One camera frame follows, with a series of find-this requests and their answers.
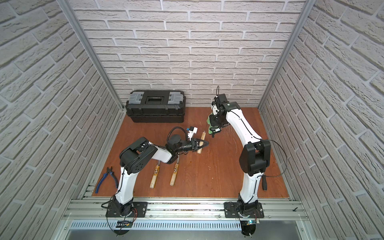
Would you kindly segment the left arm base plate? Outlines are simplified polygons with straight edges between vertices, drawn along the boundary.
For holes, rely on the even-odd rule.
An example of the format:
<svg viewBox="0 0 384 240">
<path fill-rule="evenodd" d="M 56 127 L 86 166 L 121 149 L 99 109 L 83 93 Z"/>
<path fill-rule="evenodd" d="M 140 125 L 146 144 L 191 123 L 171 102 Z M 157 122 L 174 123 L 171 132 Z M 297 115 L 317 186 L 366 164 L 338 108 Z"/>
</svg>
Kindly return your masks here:
<svg viewBox="0 0 384 240">
<path fill-rule="evenodd" d="M 116 201 L 112 201 L 107 206 L 106 217 L 108 218 L 144 218 L 147 212 L 148 202 L 128 202 L 121 205 Z"/>
</svg>

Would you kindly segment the green rag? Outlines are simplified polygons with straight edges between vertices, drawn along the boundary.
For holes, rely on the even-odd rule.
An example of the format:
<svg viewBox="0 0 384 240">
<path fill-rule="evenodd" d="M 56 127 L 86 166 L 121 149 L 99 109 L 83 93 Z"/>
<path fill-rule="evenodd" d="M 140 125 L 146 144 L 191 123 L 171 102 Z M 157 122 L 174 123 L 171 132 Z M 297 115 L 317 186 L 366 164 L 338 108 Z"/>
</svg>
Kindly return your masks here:
<svg viewBox="0 0 384 240">
<path fill-rule="evenodd" d="M 208 130 L 209 135 L 211 135 L 212 137 L 214 137 L 215 134 L 221 132 L 221 128 L 220 128 L 220 127 L 214 127 L 214 126 L 211 124 L 211 119 L 212 119 L 212 118 L 213 118 L 213 115 L 209 115 L 209 116 L 208 116 L 208 118 L 207 118 L 207 124 L 208 124 L 208 126 L 209 126 L 209 130 Z"/>
</svg>

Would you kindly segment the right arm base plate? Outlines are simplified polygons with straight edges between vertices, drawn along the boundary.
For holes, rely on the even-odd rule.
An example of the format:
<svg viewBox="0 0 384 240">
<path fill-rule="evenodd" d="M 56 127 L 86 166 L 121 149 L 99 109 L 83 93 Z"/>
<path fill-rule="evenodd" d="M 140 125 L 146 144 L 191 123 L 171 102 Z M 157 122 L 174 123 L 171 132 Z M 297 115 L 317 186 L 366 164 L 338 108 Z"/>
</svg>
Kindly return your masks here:
<svg viewBox="0 0 384 240">
<path fill-rule="evenodd" d="M 225 218 L 254 218 L 262 219 L 265 217 L 262 204 L 256 201 L 251 204 L 244 204 L 241 201 L 224 202 Z"/>
</svg>

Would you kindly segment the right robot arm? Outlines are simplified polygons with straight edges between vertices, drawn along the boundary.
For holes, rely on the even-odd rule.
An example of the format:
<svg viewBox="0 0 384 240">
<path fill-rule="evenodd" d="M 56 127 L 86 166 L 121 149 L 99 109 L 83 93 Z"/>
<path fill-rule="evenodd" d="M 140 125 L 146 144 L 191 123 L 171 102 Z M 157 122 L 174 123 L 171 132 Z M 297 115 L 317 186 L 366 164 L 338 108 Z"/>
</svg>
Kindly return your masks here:
<svg viewBox="0 0 384 240">
<path fill-rule="evenodd" d="M 242 211 L 256 207 L 260 181 L 270 165 L 270 142 L 263 140 L 253 130 L 238 103 L 229 102 L 225 94 L 218 94 L 214 97 L 208 123 L 210 135 L 214 136 L 230 125 L 241 140 L 243 150 L 239 163 L 244 172 L 244 179 L 238 206 Z"/>
</svg>

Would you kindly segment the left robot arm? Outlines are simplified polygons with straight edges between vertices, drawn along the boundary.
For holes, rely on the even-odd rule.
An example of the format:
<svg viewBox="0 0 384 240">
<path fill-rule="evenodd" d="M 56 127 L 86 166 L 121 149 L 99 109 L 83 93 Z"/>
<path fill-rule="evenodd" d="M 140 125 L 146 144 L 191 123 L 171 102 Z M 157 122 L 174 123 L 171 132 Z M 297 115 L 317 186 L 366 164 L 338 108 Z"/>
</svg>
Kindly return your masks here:
<svg viewBox="0 0 384 240">
<path fill-rule="evenodd" d="M 153 144 L 145 137 L 139 138 L 119 155 L 121 179 L 114 202 L 119 207 L 129 206 L 132 203 L 137 176 L 150 160 L 172 164 L 179 158 L 179 154 L 197 152 L 208 145 L 208 141 L 196 138 L 182 140 L 180 135 L 172 135 L 164 147 Z"/>
</svg>

